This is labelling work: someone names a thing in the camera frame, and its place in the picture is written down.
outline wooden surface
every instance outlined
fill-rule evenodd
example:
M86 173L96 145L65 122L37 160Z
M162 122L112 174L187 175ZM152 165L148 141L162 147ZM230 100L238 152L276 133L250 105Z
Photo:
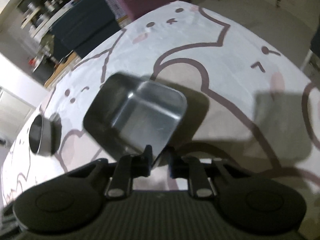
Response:
M54 79L61 73L61 71L64 70L65 67L68 66L70 64L70 62L76 58L76 56L77 56L77 54L74 52L68 57L67 61L64 64L60 64L57 67L56 71L52 74L52 76L44 84L44 87L47 88L52 83L52 81L54 81Z
M117 19L117 23L119 24L120 22L122 22L123 20L127 19L128 15L121 17L120 19Z

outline door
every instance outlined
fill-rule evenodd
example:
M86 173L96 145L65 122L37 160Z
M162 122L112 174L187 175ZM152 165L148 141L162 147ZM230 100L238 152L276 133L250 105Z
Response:
M0 140L12 143L33 111L32 106L0 88Z

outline stainless steel container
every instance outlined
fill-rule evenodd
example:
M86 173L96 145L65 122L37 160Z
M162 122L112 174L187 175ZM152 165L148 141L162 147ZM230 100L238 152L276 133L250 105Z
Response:
M52 123L40 114L30 127L29 145L34 154L42 156L52 154Z
M187 109L172 88L116 73L108 78L84 117L84 128L116 160L139 155L146 145L157 157Z

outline ribbed black surface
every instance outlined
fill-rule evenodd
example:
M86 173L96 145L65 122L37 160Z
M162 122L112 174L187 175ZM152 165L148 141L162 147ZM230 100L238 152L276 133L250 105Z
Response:
M125 200L109 202L90 225L63 236L24 232L17 239L303 239L294 232L255 236L226 223L212 203L196 201L185 191L133 192Z

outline table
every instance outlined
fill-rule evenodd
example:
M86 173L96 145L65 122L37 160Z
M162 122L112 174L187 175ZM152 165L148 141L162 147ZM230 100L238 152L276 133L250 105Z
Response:
M2 167L3 200L97 158L114 162L83 129L102 84L127 72L167 84L188 109L170 142L180 154L227 158L295 188L308 210L300 232L320 235L320 92L276 48L212 11L176 1L107 39L77 64L26 122ZM29 127L38 114L59 117L59 150L33 155ZM136 189L184 189L167 166L134 180Z
M45 88L52 89L54 85L57 84L57 82L67 74L68 71L70 71L79 61L81 58L73 52L67 59L67 61L63 64L59 64L57 68L55 69L52 76L47 80L47 82L44 84Z

